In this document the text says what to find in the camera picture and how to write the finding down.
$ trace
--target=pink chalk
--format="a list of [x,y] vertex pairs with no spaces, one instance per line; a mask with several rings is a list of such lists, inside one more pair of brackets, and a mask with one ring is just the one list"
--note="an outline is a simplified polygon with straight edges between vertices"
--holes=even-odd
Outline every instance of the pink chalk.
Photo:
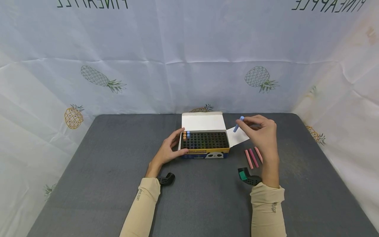
[[257,148],[256,146],[254,146],[254,149],[255,149],[255,151],[257,152],[258,157],[259,157],[259,159],[261,160],[261,162],[262,162],[262,164],[263,164],[263,158],[262,158],[262,155],[260,154],[258,148]]
[[251,163],[251,160],[250,160],[249,153],[247,152],[247,150],[245,150],[245,154],[246,154],[247,161],[249,162],[250,168],[254,169],[253,164]]
[[253,150],[252,150],[251,148],[249,149],[249,152],[250,152],[251,158],[253,158],[253,161],[254,161],[255,166],[256,166],[257,168],[259,168],[258,162],[257,162],[257,160],[255,159],[255,155],[254,155]]

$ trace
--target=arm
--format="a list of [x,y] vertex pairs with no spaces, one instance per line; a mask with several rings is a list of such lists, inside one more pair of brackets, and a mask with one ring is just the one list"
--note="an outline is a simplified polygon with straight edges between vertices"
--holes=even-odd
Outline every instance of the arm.
[[176,130],[162,143],[161,148],[149,163],[145,178],[142,179],[137,195],[122,227],[120,237],[148,237],[153,222],[155,205],[158,201],[160,184],[157,176],[163,164],[184,155],[188,149],[172,151],[184,128]]
[[285,237],[281,202],[284,189],[279,185],[279,155],[276,142],[276,123],[261,115],[245,117],[237,121],[250,140],[261,151],[265,160],[262,168],[262,182],[250,193],[253,216],[252,237]]

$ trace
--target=white fabric curtain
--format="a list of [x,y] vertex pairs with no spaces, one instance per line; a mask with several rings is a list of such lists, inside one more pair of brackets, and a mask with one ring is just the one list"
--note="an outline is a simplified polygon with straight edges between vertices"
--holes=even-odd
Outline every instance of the white fabric curtain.
[[294,110],[379,228],[378,5],[4,0],[0,237],[26,236],[97,115],[211,110]]

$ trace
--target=person's left hand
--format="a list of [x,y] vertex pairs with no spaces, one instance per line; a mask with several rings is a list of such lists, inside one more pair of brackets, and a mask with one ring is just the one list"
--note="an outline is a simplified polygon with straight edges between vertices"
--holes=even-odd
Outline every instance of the person's left hand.
[[172,161],[176,157],[188,153],[188,149],[172,151],[173,147],[175,147],[178,144],[179,136],[182,133],[182,131],[184,131],[184,128],[174,131],[168,138],[166,138],[163,141],[157,154],[149,163],[149,168],[147,169],[145,177],[157,177],[163,164],[166,164],[167,162]]

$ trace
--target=orange chalk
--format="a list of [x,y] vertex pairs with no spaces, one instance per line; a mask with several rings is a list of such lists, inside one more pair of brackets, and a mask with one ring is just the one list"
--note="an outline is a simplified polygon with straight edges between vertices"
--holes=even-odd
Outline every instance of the orange chalk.
[[262,158],[262,155],[260,154],[258,148],[257,148],[256,146],[254,146],[254,149],[255,149],[255,151],[257,152],[258,157],[259,157],[259,159],[261,160],[261,162],[262,162],[262,164],[263,164],[263,158]]
[[247,158],[247,161],[248,161],[248,163],[249,163],[250,168],[251,168],[251,169],[254,169],[253,164],[251,163],[251,160],[250,160],[249,153],[248,153],[247,150],[245,150],[245,154],[246,154],[246,158]]

